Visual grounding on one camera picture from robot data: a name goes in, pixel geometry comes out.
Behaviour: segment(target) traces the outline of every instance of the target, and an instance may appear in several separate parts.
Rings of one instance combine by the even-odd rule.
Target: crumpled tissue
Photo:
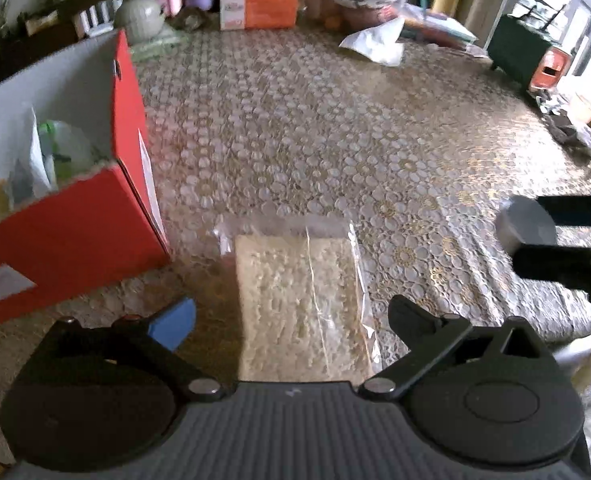
[[[339,46],[355,50],[384,66],[399,66],[404,53],[404,45],[397,43],[402,27],[404,18],[400,16],[377,27],[351,34]]]

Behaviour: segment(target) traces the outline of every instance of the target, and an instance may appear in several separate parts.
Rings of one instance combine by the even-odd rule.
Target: lace tablecloth
[[[404,351],[386,320],[400,293],[477,324],[524,316],[548,340],[591,333],[581,294],[516,278],[495,239],[511,194],[591,191],[508,78],[448,50],[408,44],[403,65],[384,68],[338,43],[298,29],[205,31],[138,65],[173,263],[0,325],[0,400],[53,319],[109,324],[181,294],[198,303],[182,356],[234,377],[239,314],[210,235],[225,212],[352,219],[385,363]]]

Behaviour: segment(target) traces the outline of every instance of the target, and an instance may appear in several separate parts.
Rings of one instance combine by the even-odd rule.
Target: black circular cover
[[[173,393],[157,377],[82,356],[58,359],[40,377],[15,383],[2,403],[0,425],[18,460],[88,471],[147,449],[175,409]]]
[[[422,379],[406,406],[421,433],[446,452],[489,465],[550,460],[575,443],[584,420],[553,359],[506,355]]]

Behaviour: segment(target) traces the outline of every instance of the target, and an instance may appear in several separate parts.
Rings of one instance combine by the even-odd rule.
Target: open red cardboard box
[[[168,262],[124,33],[77,43],[0,85],[0,178],[27,106],[80,128],[109,161],[0,221],[0,322]]]

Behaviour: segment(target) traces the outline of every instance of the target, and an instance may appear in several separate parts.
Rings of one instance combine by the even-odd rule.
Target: ribbed gray panel
[[[535,472],[462,465],[422,442],[393,404],[348,383],[241,383],[232,397],[191,404],[171,436],[132,462],[68,474],[20,463],[5,480],[581,480],[563,463]]]

